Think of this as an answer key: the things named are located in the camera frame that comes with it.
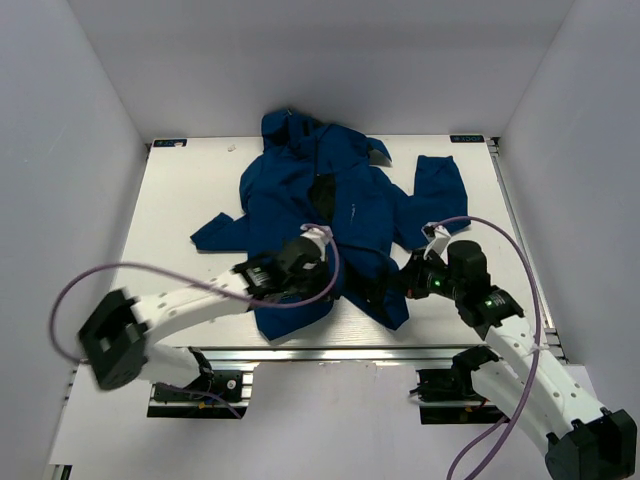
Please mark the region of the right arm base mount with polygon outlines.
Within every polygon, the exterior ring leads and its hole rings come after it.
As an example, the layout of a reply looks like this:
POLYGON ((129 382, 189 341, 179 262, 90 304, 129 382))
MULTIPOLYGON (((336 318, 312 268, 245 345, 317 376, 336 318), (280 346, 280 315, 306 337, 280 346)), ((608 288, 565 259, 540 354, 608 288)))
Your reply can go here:
POLYGON ((494 424, 502 412, 472 387, 471 374, 499 357, 486 346, 475 346, 455 355, 446 369, 417 371, 417 385, 409 397, 419 404, 422 425, 494 424))

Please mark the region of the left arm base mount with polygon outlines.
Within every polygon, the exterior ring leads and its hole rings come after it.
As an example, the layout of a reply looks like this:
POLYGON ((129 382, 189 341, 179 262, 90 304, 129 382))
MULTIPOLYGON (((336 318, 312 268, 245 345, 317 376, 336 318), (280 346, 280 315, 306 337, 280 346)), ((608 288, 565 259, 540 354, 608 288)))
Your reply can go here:
POLYGON ((154 384, 147 406, 148 418, 240 420, 253 385, 255 364, 214 365, 214 376, 201 388, 185 392, 154 384))

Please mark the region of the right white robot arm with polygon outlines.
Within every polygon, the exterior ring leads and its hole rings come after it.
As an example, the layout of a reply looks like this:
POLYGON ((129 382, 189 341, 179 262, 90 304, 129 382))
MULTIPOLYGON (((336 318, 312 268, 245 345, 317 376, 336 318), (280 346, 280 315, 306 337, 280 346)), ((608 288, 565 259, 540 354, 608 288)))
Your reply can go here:
POLYGON ((415 250, 395 281, 410 299, 438 295, 454 302, 483 343, 453 358, 453 390, 492 403, 532 441, 552 478, 634 474, 635 421, 625 410, 606 408, 536 344, 521 306, 492 283, 477 243, 455 241, 445 257, 434 245, 415 250))

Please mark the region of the blue zip jacket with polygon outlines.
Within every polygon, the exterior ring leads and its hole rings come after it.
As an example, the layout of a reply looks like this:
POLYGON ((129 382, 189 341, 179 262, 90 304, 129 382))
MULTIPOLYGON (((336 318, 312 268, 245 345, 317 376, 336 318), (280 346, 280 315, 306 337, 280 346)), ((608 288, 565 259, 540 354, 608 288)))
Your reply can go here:
POLYGON ((254 257, 281 249, 305 223, 327 225, 340 258, 334 294, 398 329, 409 313, 403 293, 386 285, 398 270, 392 246, 422 247, 421 229, 430 222, 449 219, 452 233, 469 224, 453 158, 419 156, 406 193, 372 165, 372 153, 389 154, 378 139, 292 110, 266 114, 261 135, 263 152, 240 178, 243 216, 214 217, 192 234, 196 249, 254 257))

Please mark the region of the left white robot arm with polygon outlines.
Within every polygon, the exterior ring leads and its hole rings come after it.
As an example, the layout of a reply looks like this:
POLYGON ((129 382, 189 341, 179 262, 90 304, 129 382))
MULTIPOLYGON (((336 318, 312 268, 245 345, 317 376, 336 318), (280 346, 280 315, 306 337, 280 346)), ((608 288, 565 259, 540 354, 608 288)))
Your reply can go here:
POLYGON ((78 333, 102 391, 145 380, 199 399, 212 393, 215 374, 194 347, 165 339, 219 317, 250 310, 294 310, 329 297, 340 268, 333 238, 311 228, 274 254, 261 254, 207 280, 154 295, 109 292, 78 333))

